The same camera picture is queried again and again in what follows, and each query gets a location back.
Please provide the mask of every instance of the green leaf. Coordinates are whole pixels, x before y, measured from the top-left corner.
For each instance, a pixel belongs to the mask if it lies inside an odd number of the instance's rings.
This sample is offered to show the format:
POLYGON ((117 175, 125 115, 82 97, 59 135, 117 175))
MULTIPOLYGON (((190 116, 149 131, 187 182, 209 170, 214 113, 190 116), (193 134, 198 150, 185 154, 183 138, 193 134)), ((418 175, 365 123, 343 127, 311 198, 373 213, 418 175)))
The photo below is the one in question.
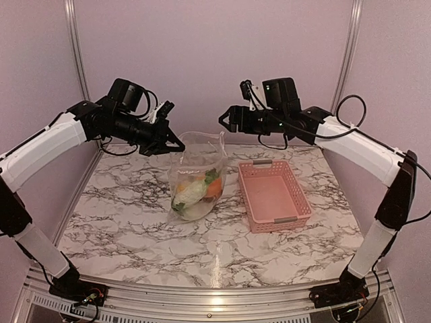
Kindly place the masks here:
POLYGON ((215 168, 205 173, 205 184, 210 185, 214 180, 219 178, 220 174, 215 168))
POLYGON ((181 212, 184 209, 185 203, 178 203, 177 205, 174 204, 174 201, 172 201, 171 207, 176 212, 181 212))

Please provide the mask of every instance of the orange carrot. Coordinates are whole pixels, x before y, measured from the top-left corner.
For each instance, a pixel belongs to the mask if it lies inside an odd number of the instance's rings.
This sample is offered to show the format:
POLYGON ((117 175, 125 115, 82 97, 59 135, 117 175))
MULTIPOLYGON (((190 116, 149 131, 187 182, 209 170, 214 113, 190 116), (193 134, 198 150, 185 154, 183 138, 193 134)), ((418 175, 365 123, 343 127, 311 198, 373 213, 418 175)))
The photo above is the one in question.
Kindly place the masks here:
POLYGON ((182 192, 183 190, 185 190, 185 189, 186 189, 186 187, 187 187, 188 185, 190 185, 190 182, 187 182, 187 181, 180 183, 180 184, 176 187, 176 192, 177 192, 177 193, 182 192))
POLYGON ((222 179, 219 177, 208 186, 205 197, 220 197, 220 195, 222 195, 222 191, 222 179))

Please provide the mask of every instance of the gray marble veins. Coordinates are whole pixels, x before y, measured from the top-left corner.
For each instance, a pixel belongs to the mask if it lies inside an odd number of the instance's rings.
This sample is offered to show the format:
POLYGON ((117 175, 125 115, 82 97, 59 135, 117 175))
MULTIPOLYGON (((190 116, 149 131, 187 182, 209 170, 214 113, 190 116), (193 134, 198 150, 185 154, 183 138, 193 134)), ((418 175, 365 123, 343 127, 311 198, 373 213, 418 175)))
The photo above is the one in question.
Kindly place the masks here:
MULTIPOLYGON (((125 145, 110 150, 124 152, 125 145)), ((321 151, 227 145, 226 187, 205 218, 169 215, 167 155, 104 155, 59 244, 81 273, 170 286, 256 287, 338 277, 362 235, 321 151), (305 227, 252 234, 238 187, 237 165, 286 159, 313 208, 305 227)))

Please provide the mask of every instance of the black cable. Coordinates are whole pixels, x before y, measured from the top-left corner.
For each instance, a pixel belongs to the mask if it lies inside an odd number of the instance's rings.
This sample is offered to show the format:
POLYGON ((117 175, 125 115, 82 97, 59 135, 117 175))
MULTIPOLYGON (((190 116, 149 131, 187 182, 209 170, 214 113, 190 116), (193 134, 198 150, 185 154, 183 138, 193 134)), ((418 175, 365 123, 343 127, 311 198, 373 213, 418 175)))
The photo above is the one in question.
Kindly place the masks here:
MULTIPOLYGON (((416 166, 421 170, 421 171, 423 171, 424 172, 424 174, 431 180, 431 174, 422 166, 422 165, 420 165, 419 163, 415 163, 416 164, 416 166)), ((427 217, 429 217, 431 215, 431 210, 429 210, 429 212, 427 213, 427 214, 425 214, 423 217, 418 217, 417 219, 412 219, 412 220, 409 220, 409 221, 407 221, 404 225, 407 225, 407 224, 411 224, 411 223, 415 223, 415 222, 419 222, 419 221, 422 221, 422 220, 425 220, 427 217)))
POLYGON ((145 94, 146 98, 147 98, 147 110, 145 111, 145 113, 143 114, 129 114, 130 116, 134 116, 135 118, 143 118, 144 116, 146 116, 148 114, 148 112, 150 112, 150 108, 151 108, 151 100, 150 97, 148 96, 148 94, 151 94, 154 97, 154 100, 156 101, 156 107, 159 105, 159 99, 157 98, 157 95, 149 90, 149 89, 143 89, 143 93, 145 94))
MULTIPOLYGON (((51 121, 48 125, 48 127, 52 127, 56 121, 60 118, 60 116, 63 114, 64 112, 60 112, 53 121, 51 121)), ((12 148, 11 150, 9 150, 6 154, 5 157, 0 158, 0 162, 2 160, 4 160, 6 157, 10 156, 12 153, 14 153, 15 151, 17 151, 19 148, 21 148, 22 146, 24 146, 25 144, 29 143, 31 140, 33 140, 34 138, 36 138, 37 136, 43 134, 46 131, 45 128, 40 129, 37 133, 35 133, 34 135, 32 135, 31 137, 27 138, 26 140, 24 140, 22 143, 20 143, 19 145, 15 146, 14 148, 12 148)))
POLYGON ((262 146, 264 146, 264 147, 266 147, 266 148, 275 149, 275 150, 285 150, 285 149, 287 149, 287 148, 288 148, 288 138, 286 137, 286 135, 285 135, 285 134, 283 134, 283 139, 284 139, 284 147, 283 147, 283 148, 280 148, 280 147, 271 147, 271 146, 268 146, 268 145, 264 144, 264 143, 262 142, 262 140, 261 140, 261 136, 262 136, 262 135, 258 135, 258 136, 257 136, 257 141, 258 141, 262 146))
POLYGON ((138 145, 135 145, 135 148, 132 151, 128 151, 126 153, 113 153, 113 152, 105 149, 105 146, 107 146, 111 141, 112 141, 112 137, 109 137, 109 140, 107 142, 102 143, 100 145, 100 150, 103 151, 104 153, 107 153, 108 155, 120 156, 120 157, 121 156, 128 156, 128 155, 131 155, 132 153, 134 153, 135 151, 137 151, 137 149, 138 149, 138 145))
MULTIPOLYGON (((265 107, 265 105, 262 103, 262 101, 260 101, 260 99, 257 97, 257 95, 255 94, 255 92, 253 91, 253 89, 252 89, 252 87, 251 87, 251 85, 248 85, 248 89, 250 90, 250 93, 252 94, 252 97, 251 97, 251 102, 253 103, 253 106, 257 109, 257 106, 256 106, 256 104, 255 104, 255 102, 253 101, 253 96, 255 97, 255 99, 258 101, 258 103, 262 106, 262 108, 264 108, 265 110, 269 110, 267 107, 265 107)), ((336 108, 336 110, 335 110, 335 116, 336 116, 336 118, 337 118, 337 121, 340 123, 340 124, 342 124, 343 126, 345 126, 345 127, 349 127, 349 125, 348 124, 346 124, 344 121, 342 121, 341 119, 340 119, 340 117, 339 117, 339 111, 340 111, 340 109, 341 109, 341 107, 342 107, 342 105, 348 100, 348 99, 350 99, 350 98, 356 98, 356 99, 358 99, 359 101, 361 101, 361 103, 362 103, 362 106, 363 106, 363 109, 364 109, 364 112, 363 112, 363 114, 362 114, 362 117, 361 117, 361 119, 360 119, 360 121, 359 121, 359 123, 358 123, 358 125, 357 125, 357 127, 358 126, 360 126, 363 122, 364 122, 364 120, 365 120, 365 116, 366 116, 366 112, 367 112, 367 109, 366 109, 366 104, 365 104, 365 101, 364 101, 364 99, 362 99, 360 96, 358 96, 358 95, 356 95, 356 94, 352 94, 352 95, 350 95, 350 96, 346 96, 345 98, 343 98, 339 103, 338 103, 338 105, 337 105, 337 108, 336 108)), ((336 139, 336 138, 340 138, 340 137, 343 137, 343 136, 346 136, 346 135, 348 135, 348 134, 350 134, 350 133, 352 133, 352 132, 357 132, 357 133, 359 133, 359 134, 361 134, 361 135, 363 135, 364 137, 366 137, 366 138, 368 138, 368 139, 370 139, 371 141, 374 141, 375 143, 377 143, 378 145, 381 145, 382 147, 384 147, 384 148, 386 148, 386 149, 388 149, 389 151, 391 151, 391 152, 393 152, 393 153, 395 153, 396 155, 398 155, 399 157, 401 157, 401 158, 405 158, 405 154, 404 153, 402 153, 402 152, 400 152, 400 151, 395 151, 395 149, 393 149, 391 146, 389 146, 389 145, 387 145, 386 143, 383 143, 382 141, 379 141, 378 139, 375 139, 374 137, 372 137, 372 136, 370 136, 370 135, 368 135, 368 134, 366 134, 366 133, 364 133, 363 131, 361 131, 361 130, 359 130, 358 128, 353 128, 353 129, 351 129, 351 130, 349 130, 349 131, 346 131, 345 133, 342 133, 342 134, 340 134, 340 135, 336 135, 336 136, 328 136, 328 137, 326 137, 326 136, 320 136, 320 135, 318 135, 318 134, 315 134, 315 133, 310 133, 310 132, 308 132, 308 131, 305 131, 304 129, 301 129, 301 128, 298 128, 298 127, 295 127, 295 126, 292 126, 292 125, 290 125, 290 124, 288 124, 286 121, 284 121, 284 120, 282 120, 282 119, 279 119, 278 117, 276 117, 276 116, 274 116, 274 115, 272 115, 272 114, 269 114, 270 116, 272 116, 274 119, 276 119, 278 122, 281 122, 281 123, 283 123, 283 124, 285 124, 285 125, 287 125, 287 126, 289 126, 289 127, 291 127, 291 128, 293 128, 293 129, 296 129, 297 131, 300 131, 300 132, 302 132, 302 133, 306 133, 307 135, 312 135, 312 136, 314 136, 314 137, 316 137, 316 138, 321 138, 321 139, 336 139)), ((431 180, 431 174, 422 166, 422 165, 420 165, 418 162, 416 162, 416 161, 413 161, 414 162, 414 164, 416 165, 416 167, 418 167, 421 171, 423 171, 423 173, 431 180)), ((422 220, 425 220, 426 218, 428 218, 429 216, 431 216, 431 210, 429 210, 423 217, 419 217, 419 218, 417 218, 417 219, 412 219, 412 220, 410 220, 410 221, 407 221, 404 225, 407 225, 407 224, 411 224, 411 223, 415 223, 415 222, 419 222, 419 221, 422 221, 422 220)))
POLYGON ((88 321, 87 323, 93 323, 97 320, 97 317, 99 316, 99 306, 97 305, 97 303, 95 301, 90 301, 93 303, 93 305, 96 306, 96 315, 93 317, 93 319, 91 321, 88 321))
POLYGON ((374 303, 371 304, 370 308, 368 308, 368 310, 365 312, 365 314, 363 316, 361 316, 360 318, 358 318, 356 320, 356 322, 361 321, 365 316, 368 315, 368 313, 371 312, 371 310, 373 309, 373 307, 376 305, 378 297, 380 296, 380 280, 378 279, 377 273, 376 273, 376 264, 377 264, 378 260, 374 263, 374 265, 372 265, 371 271, 374 274, 374 276, 376 277, 377 280, 377 295, 376 298, 374 299, 374 303))
MULTIPOLYGON (((265 110, 269 110, 263 103, 262 103, 262 101, 260 101, 260 99, 256 96, 256 94, 255 94, 255 92, 253 91, 253 89, 252 89, 252 87, 251 87, 251 85, 248 85, 248 88, 250 89, 250 93, 255 97, 255 99, 256 99, 256 101, 262 106, 262 108, 263 109, 265 109, 265 110)), ((295 129, 295 130, 297 130, 297 131, 300 131, 301 133, 304 133, 304 134, 307 134, 307 135, 311 135, 311 136, 314 136, 314 137, 316 137, 316 138, 320 138, 320 139, 336 139, 336 138, 341 138, 341 137, 344 137, 344 136, 346 136, 346 135, 348 135, 348 134, 350 134, 350 133, 352 133, 352 132, 354 132, 356 129, 355 128, 353 128, 353 129, 350 129, 349 131, 346 131, 345 133, 340 133, 339 135, 334 135, 334 136, 322 136, 322 135, 318 135, 318 134, 316 134, 316 133, 311 133, 310 131, 307 131, 307 130, 304 130, 304 129, 301 129, 301 128, 298 128, 298 127, 295 127, 295 126, 292 126, 291 124, 289 124, 288 122, 286 122, 286 121, 284 121, 284 120, 282 120, 282 119, 280 119, 280 118, 278 118, 278 117, 276 117, 276 116, 274 116, 274 115, 272 115, 272 114, 269 114, 270 115, 270 117, 272 117, 272 118, 274 118, 274 119, 276 119, 276 121, 278 121, 278 122, 280 122, 280 123, 282 123, 282 124, 284 124, 284 125, 286 125, 286 126, 288 126, 288 127, 290 127, 290 128, 292 128, 292 129, 295 129)))
MULTIPOLYGON (((53 288, 53 289, 56 289, 57 291, 59 291, 59 292, 61 292, 61 293, 63 293, 61 290, 59 290, 57 287, 55 287, 54 286, 54 284, 49 280, 49 278, 48 278, 48 274, 46 273, 46 270, 45 270, 45 267, 40 263, 40 262, 38 262, 38 264, 39 264, 39 266, 41 267, 41 269, 42 269, 42 272, 43 272, 43 275, 44 275, 44 277, 45 277, 45 280, 46 280, 46 282, 53 288)), ((90 320, 90 321, 88 321, 87 323, 93 323, 93 322, 95 322, 96 320, 97 320, 97 317, 99 316, 99 307, 98 307, 98 305, 97 305, 97 303, 94 301, 94 300, 90 300, 89 301, 89 303, 92 303, 93 305, 95 305, 96 306, 96 315, 92 318, 92 320, 90 320)))
POLYGON ((357 95, 357 94, 350 94, 349 96, 346 96, 344 99, 342 99, 342 100, 338 103, 337 108, 335 109, 335 117, 337 118, 337 121, 338 121, 339 123, 341 123, 343 126, 345 126, 345 127, 347 127, 347 128, 350 128, 350 125, 348 125, 348 124, 344 123, 344 121, 342 121, 342 119, 340 119, 340 117, 339 117, 339 111, 340 111, 341 107, 343 106, 343 104, 344 104, 348 99, 352 99, 352 98, 355 98, 355 99, 358 99, 359 101, 361 101, 361 103, 362 103, 362 107, 363 107, 363 109, 364 109, 364 111, 363 111, 363 113, 362 113, 361 120, 359 120, 359 122, 358 122, 358 124, 357 124, 356 126, 357 126, 357 127, 360 127, 360 126, 361 126, 361 124, 364 122, 365 117, 366 117, 366 104, 365 104, 364 99, 362 99, 362 98, 361 98, 359 95, 357 95))

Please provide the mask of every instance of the pink plastic basket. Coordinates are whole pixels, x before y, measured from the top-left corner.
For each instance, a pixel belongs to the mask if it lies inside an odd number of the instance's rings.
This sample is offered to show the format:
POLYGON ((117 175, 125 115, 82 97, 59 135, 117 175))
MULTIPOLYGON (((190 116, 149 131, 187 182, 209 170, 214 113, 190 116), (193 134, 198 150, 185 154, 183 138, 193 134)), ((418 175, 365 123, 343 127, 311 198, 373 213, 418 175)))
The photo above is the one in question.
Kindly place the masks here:
POLYGON ((254 234, 305 225, 312 209, 285 160, 239 163, 239 182, 254 234))

